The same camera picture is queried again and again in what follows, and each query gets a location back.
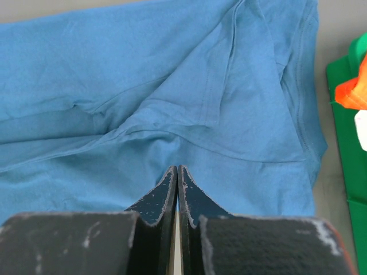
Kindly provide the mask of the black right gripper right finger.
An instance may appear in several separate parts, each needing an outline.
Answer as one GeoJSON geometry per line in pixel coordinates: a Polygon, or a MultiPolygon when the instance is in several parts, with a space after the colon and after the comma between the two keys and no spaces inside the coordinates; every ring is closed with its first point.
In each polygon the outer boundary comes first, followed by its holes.
{"type": "Polygon", "coordinates": [[[189,169],[178,167],[179,232],[183,274],[204,274],[199,217],[233,217],[213,201],[194,181],[189,169]]]}

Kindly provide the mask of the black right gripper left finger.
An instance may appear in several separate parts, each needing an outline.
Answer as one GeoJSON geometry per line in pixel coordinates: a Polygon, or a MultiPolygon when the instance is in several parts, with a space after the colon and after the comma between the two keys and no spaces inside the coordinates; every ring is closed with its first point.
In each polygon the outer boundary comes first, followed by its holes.
{"type": "Polygon", "coordinates": [[[126,209],[139,214],[127,274],[168,273],[176,205],[177,168],[170,166],[152,190],[126,209]]]}

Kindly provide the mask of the blue t shirt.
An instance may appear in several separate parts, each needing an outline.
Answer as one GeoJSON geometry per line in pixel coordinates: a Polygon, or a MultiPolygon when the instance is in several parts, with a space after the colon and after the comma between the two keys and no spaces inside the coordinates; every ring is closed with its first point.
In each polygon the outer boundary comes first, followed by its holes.
{"type": "Polygon", "coordinates": [[[1,220],[123,210],[170,166],[312,216],[317,1],[148,1],[1,25],[1,220]]]}

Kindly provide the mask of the green plastic basket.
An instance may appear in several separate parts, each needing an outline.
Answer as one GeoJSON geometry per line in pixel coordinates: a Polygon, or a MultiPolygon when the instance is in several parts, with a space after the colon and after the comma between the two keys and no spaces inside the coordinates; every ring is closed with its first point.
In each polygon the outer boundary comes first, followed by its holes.
{"type": "MultiPolygon", "coordinates": [[[[366,34],[363,34],[353,40],[347,55],[327,65],[326,78],[332,100],[337,85],[357,77],[365,54],[366,34]]],[[[354,123],[357,111],[337,103],[333,103],[332,108],[358,268],[360,274],[366,274],[366,151],[362,149],[357,137],[354,123]]]]}

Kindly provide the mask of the white t shirt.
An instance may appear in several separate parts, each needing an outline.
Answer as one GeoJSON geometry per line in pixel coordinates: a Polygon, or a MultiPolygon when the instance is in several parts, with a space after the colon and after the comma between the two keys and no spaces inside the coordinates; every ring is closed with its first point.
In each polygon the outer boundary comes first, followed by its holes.
{"type": "Polygon", "coordinates": [[[367,151],[367,110],[359,110],[354,122],[359,144],[364,151],[367,151]]]}

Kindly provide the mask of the orange t shirt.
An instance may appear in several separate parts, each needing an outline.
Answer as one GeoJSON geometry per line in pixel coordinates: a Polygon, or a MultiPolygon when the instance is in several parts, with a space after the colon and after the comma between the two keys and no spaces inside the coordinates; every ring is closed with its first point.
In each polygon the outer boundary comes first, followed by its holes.
{"type": "Polygon", "coordinates": [[[366,56],[358,76],[336,87],[335,101],[347,109],[366,110],[366,56]]]}

